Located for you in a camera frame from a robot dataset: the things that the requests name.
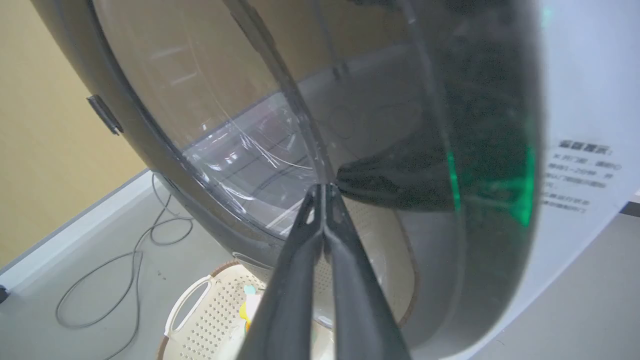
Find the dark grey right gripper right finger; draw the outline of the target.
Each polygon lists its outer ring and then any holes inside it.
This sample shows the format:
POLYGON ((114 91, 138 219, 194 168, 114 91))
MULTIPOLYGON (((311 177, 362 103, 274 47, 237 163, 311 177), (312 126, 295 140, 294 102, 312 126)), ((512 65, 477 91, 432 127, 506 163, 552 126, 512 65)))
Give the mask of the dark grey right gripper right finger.
POLYGON ((324 185, 324 252, 332 268, 338 360, 409 360, 410 353, 345 201, 324 185))

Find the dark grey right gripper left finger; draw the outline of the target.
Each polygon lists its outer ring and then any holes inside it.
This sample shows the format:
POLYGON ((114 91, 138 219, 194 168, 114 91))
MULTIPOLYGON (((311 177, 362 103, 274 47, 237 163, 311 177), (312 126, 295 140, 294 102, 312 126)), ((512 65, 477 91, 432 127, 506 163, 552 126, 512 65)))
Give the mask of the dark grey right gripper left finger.
POLYGON ((323 186, 312 186, 279 253, 238 360, 309 360, 314 274, 323 251, 323 186))

